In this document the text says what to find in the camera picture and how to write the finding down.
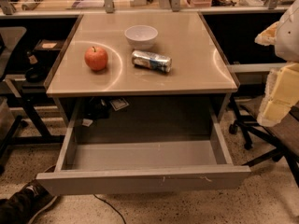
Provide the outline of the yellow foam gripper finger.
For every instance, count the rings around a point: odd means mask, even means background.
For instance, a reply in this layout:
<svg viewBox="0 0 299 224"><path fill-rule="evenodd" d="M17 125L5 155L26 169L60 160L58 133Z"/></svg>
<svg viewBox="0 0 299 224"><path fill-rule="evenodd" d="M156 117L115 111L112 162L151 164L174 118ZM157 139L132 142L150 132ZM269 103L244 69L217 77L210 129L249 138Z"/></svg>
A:
<svg viewBox="0 0 299 224"><path fill-rule="evenodd" d="M271 69L266 80L257 121L265 127L279 124L299 102L299 63Z"/></svg>

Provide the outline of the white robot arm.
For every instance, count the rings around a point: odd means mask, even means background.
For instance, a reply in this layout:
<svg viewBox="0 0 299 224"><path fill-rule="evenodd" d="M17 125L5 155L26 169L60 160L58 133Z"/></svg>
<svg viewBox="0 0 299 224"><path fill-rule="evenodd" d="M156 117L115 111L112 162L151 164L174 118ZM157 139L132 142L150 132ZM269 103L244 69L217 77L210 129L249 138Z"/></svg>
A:
<svg viewBox="0 0 299 224"><path fill-rule="evenodd" d="M279 21L255 37L259 45L275 48L275 54L287 63L271 69L266 80L258 123L265 127L279 124L299 101L299 18L298 9L289 8Z"/></svg>

